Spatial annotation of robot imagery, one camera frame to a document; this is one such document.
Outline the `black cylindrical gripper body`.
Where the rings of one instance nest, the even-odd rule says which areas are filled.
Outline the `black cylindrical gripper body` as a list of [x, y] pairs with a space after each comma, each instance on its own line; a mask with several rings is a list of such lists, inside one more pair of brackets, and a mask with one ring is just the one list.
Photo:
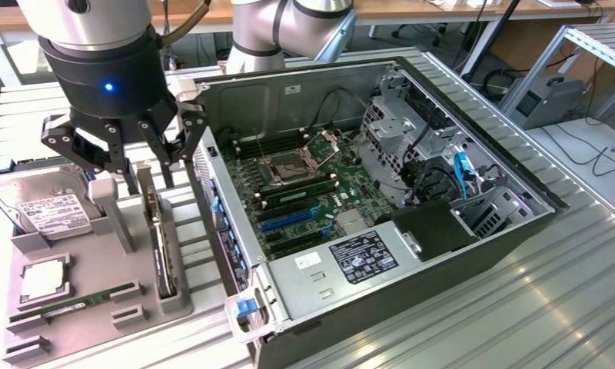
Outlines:
[[80, 127], [97, 129], [116, 121], [124, 129], [136, 129], [142, 120], [157, 129], [168, 127], [177, 107], [167, 87], [154, 32], [102, 51], [72, 50], [44, 37], [38, 43]]

